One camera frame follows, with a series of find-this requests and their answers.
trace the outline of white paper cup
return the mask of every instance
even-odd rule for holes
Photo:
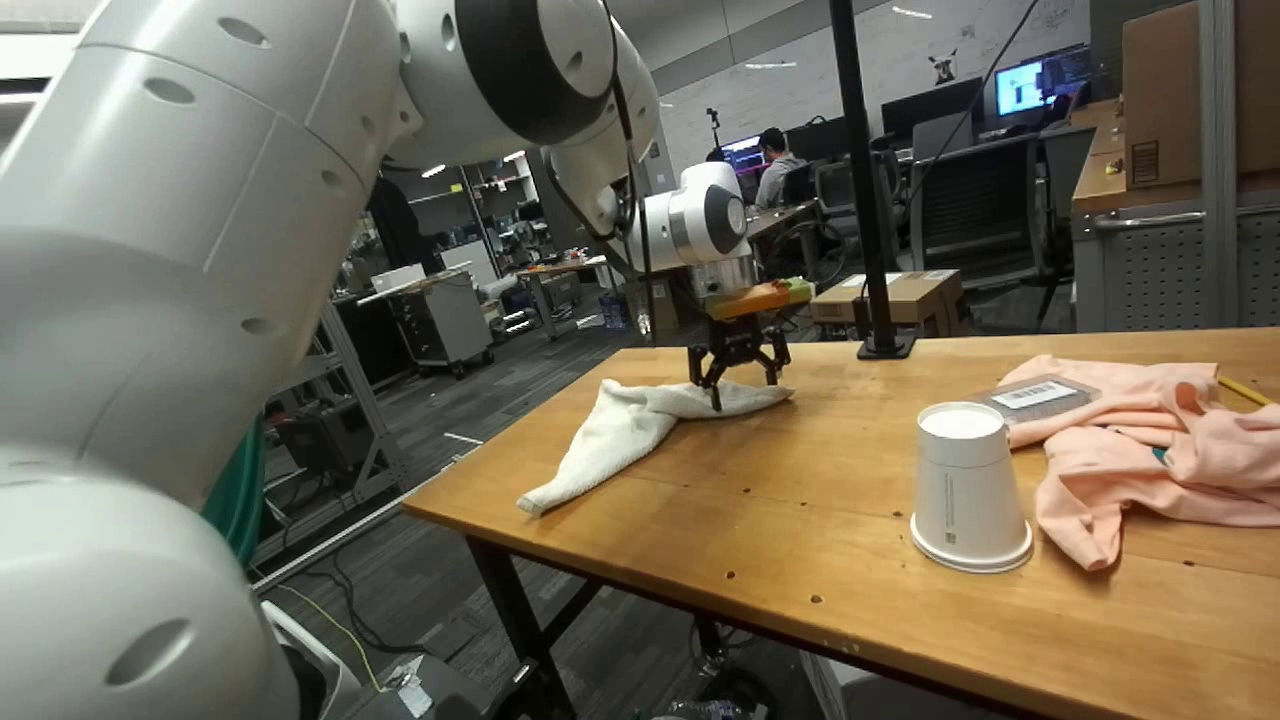
[[[927,405],[915,415],[910,545],[958,570],[1006,570],[1032,552],[1014,507],[1005,415],[988,405]]]

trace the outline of towel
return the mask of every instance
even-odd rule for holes
[[[1034,523],[1085,570],[1118,560],[1132,505],[1194,523],[1280,523],[1280,407],[1219,407],[1210,363],[1034,356],[1000,383],[1032,374],[1096,392],[1085,407],[1006,426],[1011,446],[1044,441]]]
[[[602,378],[596,405],[574,426],[556,475],[519,497],[519,507],[540,514],[556,505],[584,497],[587,486],[602,485],[609,475],[625,472],[640,454],[646,454],[674,418],[721,418],[721,415],[749,415],[786,399],[786,386],[750,386],[750,383],[721,383],[721,413],[712,395],[694,383],[615,383]]]

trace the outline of black pole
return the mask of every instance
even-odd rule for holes
[[[869,100],[864,100],[864,72],[854,60],[854,28],[852,3],[830,0],[830,39],[834,39],[834,72],[843,96],[843,128],[849,128],[849,172],[852,172],[852,199],[854,199],[854,230],[864,240],[864,274],[869,274],[869,305],[873,329],[858,358],[903,358],[910,356],[908,338],[897,338],[887,320],[887,283],[885,283],[885,222],[874,205],[874,172],[873,172],[873,131],[869,131]]]

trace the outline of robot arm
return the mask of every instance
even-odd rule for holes
[[[546,145],[602,230],[651,109],[596,0],[108,0],[0,162],[8,710],[291,715],[189,507],[301,363],[380,159]]]

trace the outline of white cloth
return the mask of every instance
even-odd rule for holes
[[[721,383],[721,413],[694,383],[635,383],[602,378],[584,426],[574,426],[556,475],[519,497],[519,507],[540,514],[556,505],[584,497],[609,475],[646,454],[674,418],[749,415],[786,399],[786,386]]]

